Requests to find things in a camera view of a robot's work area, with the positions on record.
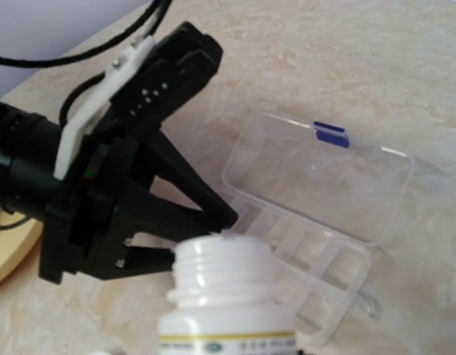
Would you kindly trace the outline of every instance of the wooden base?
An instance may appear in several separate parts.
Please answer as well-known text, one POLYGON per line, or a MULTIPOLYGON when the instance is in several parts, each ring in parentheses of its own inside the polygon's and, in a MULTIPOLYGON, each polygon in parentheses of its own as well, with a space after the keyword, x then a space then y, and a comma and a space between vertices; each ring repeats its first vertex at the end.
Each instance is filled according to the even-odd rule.
MULTIPOLYGON (((20 214, 0 212, 0 225, 20 220, 20 214)), ((0 282, 25 258, 42 233, 42 224, 30 220, 10 231, 0 231, 0 282)))

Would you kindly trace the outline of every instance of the blue tab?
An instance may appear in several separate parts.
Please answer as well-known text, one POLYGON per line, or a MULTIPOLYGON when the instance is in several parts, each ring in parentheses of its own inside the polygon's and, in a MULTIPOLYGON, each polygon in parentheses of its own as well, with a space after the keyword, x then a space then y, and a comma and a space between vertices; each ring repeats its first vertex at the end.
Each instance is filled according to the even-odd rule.
POLYGON ((318 121, 313 123, 313 127, 316 130, 316 138, 319 141, 334 144, 335 146, 342 146, 343 148, 350 147, 351 144, 349 137, 347 137, 346 129, 318 121))

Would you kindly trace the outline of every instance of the bottle label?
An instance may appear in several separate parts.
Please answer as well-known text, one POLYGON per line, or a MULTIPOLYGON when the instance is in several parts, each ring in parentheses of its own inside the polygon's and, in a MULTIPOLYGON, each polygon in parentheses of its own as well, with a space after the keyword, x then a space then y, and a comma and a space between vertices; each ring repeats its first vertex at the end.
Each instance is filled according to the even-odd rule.
POLYGON ((159 355, 296 355, 295 333, 161 336, 159 355))

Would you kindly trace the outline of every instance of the black cable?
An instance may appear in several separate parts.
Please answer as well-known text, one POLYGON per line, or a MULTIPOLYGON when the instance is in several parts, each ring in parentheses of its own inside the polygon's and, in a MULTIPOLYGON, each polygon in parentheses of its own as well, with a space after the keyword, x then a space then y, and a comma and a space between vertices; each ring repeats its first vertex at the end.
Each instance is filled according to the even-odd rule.
POLYGON ((157 8, 162 4, 162 0, 152 0, 152 3, 146 8, 143 14, 134 22, 131 26, 126 28, 119 35, 111 38, 106 43, 103 43, 95 48, 87 50, 86 52, 70 55, 63 58, 50 59, 50 60, 41 60, 41 61, 28 61, 25 59, 12 59, 0 57, 0 65, 6 67, 18 67, 18 68, 50 68, 50 67, 59 67, 62 65, 68 65, 77 63, 79 61, 84 61, 96 55, 99 55, 110 48, 117 46, 119 43, 127 39, 130 35, 136 32, 141 28, 147 20, 151 18, 157 8))
POLYGON ((0 226, 0 231, 10 231, 11 229, 18 228, 29 221, 30 221, 30 217, 24 217, 24 218, 18 220, 17 222, 0 226))
POLYGON ((78 85, 76 88, 73 89, 73 91, 68 95, 68 97, 64 101, 64 104, 60 108, 60 112, 58 114, 58 122, 60 124, 60 127, 63 128, 67 124, 68 113, 69 113, 70 109, 72 108, 72 105, 77 100, 77 98, 81 94, 83 94, 85 91, 87 91, 89 88, 93 87, 96 84, 99 84, 103 79, 104 79, 104 72, 100 72, 99 74, 84 81, 83 83, 81 83, 80 85, 78 85))
POLYGON ((156 17, 154 22, 151 24, 147 32, 144 34, 144 37, 149 37, 155 34, 157 29, 159 28, 160 24, 164 17, 166 17, 167 11, 170 8, 172 0, 162 0, 159 8, 157 9, 156 17))

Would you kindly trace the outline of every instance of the white bracket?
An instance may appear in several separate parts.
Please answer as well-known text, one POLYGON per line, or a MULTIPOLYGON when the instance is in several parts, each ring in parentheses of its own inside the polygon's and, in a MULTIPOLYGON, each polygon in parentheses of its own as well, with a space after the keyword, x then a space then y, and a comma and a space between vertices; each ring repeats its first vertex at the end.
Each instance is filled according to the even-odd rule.
POLYGON ((54 177, 63 180, 80 152, 86 134, 91 134, 100 118, 96 113, 118 90, 131 80, 149 52, 156 44, 149 36, 138 38, 112 62, 105 72, 104 79, 91 92, 78 111, 68 121, 62 131, 55 162, 54 177))

